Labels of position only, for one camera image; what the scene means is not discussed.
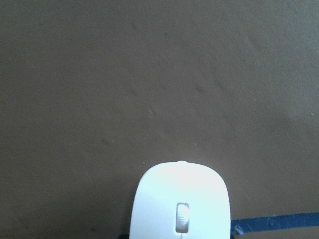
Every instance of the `white scroll wheel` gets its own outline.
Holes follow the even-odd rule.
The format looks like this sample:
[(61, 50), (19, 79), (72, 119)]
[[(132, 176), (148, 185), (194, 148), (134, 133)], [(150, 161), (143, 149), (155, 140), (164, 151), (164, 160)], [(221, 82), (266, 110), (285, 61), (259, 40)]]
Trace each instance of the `white scroll wheel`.
[(189, 207), (187, 203), (178, 203), (176, 212), (176, 231), (187, 233), (189, 224)]

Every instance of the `blue tape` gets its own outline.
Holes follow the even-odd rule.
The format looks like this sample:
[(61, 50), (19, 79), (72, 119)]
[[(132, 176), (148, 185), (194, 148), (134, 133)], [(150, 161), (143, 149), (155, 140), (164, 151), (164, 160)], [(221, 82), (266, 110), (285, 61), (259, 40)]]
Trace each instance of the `blue tape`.
[(231, 220), (231, 234), (319, 226), (319, 212)]

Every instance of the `brown surface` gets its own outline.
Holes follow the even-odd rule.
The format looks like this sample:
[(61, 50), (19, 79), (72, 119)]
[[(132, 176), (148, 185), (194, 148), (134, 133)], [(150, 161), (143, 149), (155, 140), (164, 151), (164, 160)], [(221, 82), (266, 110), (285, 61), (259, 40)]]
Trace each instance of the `brown surface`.
[(115, 239), (177, 160), (221, 174), (232, 218), (319, 211), (318, 8), (1, 1), (0, 238)]

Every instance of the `mouse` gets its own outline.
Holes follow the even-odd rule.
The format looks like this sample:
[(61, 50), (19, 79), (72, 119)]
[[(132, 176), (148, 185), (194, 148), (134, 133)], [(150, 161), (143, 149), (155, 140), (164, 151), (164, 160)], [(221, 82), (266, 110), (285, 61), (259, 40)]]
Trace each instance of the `mouse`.
[(161, 163), (141, 177), (129, 239), (229, 239), (226, 184), (213, 169), (186, 161)]

